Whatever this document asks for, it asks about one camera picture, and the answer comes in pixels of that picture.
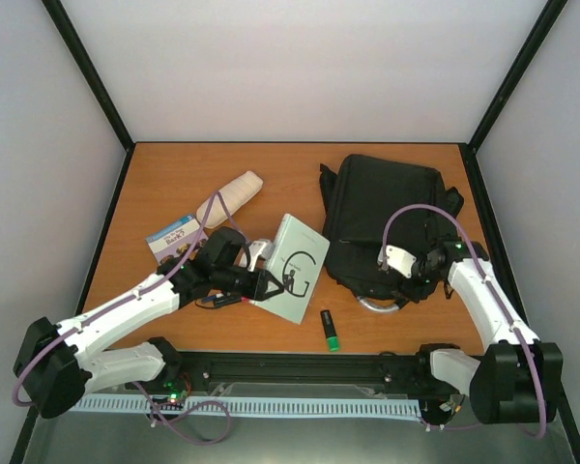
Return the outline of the grey Great Gatsby book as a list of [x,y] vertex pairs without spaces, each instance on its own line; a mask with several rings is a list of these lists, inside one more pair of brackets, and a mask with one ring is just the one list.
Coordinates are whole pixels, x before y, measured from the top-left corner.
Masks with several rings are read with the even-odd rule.
[[273,241],[265,269],[284,291],[253,304],[295,324],[301,324],[330,247],[330,241],[296,217],[285,214]]

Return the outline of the black student backpack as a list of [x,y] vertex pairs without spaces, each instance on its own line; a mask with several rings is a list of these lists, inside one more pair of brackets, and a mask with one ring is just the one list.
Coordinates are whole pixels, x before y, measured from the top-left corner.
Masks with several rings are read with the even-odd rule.
[[435,291],[433,280],[414,282],[394,268],[382,270],[379,258],[385,245],[423,258],[440,241],[456,238],[455,226],[431,210],[438,207],[456,217],[464,205],[462,194],[445,186],[439,170],[353,154],[338,171],[321,165],[319,184],[330,278],[380,313],[419,303]]

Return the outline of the beige pencil case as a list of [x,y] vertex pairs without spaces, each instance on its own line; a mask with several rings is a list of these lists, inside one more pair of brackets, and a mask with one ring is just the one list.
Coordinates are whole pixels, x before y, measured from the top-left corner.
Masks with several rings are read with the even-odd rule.
[[263,180],[253,171],[246,171],[222,187],[218,192],[223,198],[225,206],[222,206],[216,195],[207,219],[204,219],[209,200],[205,200],[196,212],[197,220],[205,223],[205,227],[212,229],[218,227],[228,219],[227,213],[233,216],[239,209],[250,201],[263,187]]

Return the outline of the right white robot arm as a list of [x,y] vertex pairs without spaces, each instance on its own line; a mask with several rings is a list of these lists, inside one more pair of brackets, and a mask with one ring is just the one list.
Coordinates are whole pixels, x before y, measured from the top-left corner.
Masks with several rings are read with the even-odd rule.
[[423,257],[387,245],[380,261],[413,284],[443,282],[465,305],[484,349],[481,359],[446,345],[420,352],[429,376],[467,396],[481,423],[547,424],[555,418],[563,354],[521,319],[479,243],[445,241]]

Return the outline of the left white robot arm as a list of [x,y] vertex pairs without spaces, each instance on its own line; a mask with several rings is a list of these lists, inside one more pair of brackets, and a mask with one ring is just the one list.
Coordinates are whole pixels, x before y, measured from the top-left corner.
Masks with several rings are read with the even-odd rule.
[[162,337],[126,349],[113,344],[147,323],[218,290],[237,301],[265,302],[283,284],[264,268],[237,230],[222,227],[202,247],[190,246],[126,293],[53,324],[42,317],[27,329],[14,362],[12,401],[56,418],[83,396],[131,382],[175,387],[180,356]]

